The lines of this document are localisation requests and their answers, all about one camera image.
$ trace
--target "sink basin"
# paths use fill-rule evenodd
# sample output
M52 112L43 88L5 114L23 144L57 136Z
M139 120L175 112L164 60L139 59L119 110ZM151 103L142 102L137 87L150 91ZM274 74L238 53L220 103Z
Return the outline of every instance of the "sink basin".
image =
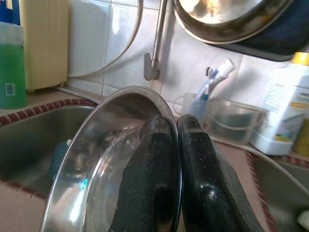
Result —
M0 176L47 197L53 148L71 139L93 109L65 106L0 127Z
M309 189L309 169L280 161L278 163ZM298 224L297 218L302 211L309 210L309 198L290 179L264 160L256 159L253 165L278 231L306 232Z

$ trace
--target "green liquid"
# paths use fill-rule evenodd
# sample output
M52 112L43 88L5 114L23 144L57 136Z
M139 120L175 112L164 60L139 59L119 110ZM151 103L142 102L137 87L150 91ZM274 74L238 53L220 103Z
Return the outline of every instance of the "green liquid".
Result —
M18 109L26 104L24 49L0 44L0 108Z

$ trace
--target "white hose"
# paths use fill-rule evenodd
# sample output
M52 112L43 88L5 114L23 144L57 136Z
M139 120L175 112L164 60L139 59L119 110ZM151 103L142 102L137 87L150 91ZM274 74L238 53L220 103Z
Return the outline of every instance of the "white hose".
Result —
M58 91L61 91L61 92L64 92L64 93L69 93L71 95L74 95L76 97L80 97L80 98L85 98L89 101L92 101L96 104L100 104L101 101L99 99L96 99L96 98L92 98L92 97L89 97L88 95L86 94L83 94L83 93L79 93L79 92L76 92L76 91L73 91L73 90L70 90L70 89L66 89L66 88L62 88L62 87L50 87L52 89L55 89L55 90L58 90Z
M213 141L218 142L218 143L222 143L222 144L226 144L229 146L233 146L242 150L245 150L251 154L254 154L262 159L264 159L265 161L267 161L269 164L271 164L272 166L274 166L276 169L278 169L279 171L281 171L284 175L286 175L287 178L289 178L296 186L299 187L300 190L303 191L304 194L306 194L307 197L309 197L309 190L303 186L303 184L301 184L293 175L291 175L287 170L285 170L284 168L282 168L278 163L276 163L275 161L273 161L271 158L269 158L268 156L264 155L262 152L259 152L258 150L255 150L251 147L245 146L245 145L236 145L236 144L232 144L232 143L228 143L225 141L222 141L220 139L216 139L216 138L211 138Z
M142 18L142 12L143 12L143 5L144 1L143 0L138 0L138 13L137 13L137 19L136 23L134 25L133 33L129 39L129 42L127 43L126 47L112 59L109 63L107 64L102 64L102 67L98 68L97 70L89 73L78 73L78 74L68 74L68 77L85 77L85 76L90 76L96 73L99 73L106 69L107 67L111 66L114 64L132 45L133 41L135 40L135 37L139 31L140 28L140 23L141 23L141 18Z

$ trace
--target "green dish soap bottle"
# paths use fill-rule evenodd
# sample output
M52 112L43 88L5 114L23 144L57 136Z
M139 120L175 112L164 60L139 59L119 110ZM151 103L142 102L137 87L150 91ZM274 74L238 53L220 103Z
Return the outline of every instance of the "green dish soap bottle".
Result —
M0 11L11 10L0 7ZM23 28L0 16L0 109L18 109L27 104L23 44Z

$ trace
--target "yellow bottle cap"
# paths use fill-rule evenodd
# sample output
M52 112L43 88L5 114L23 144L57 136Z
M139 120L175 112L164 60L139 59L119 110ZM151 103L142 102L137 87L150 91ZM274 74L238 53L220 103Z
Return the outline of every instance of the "yellow bottle cap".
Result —
M296 52L292 59L294 64L304 64L309 66L309 53L306 52Z

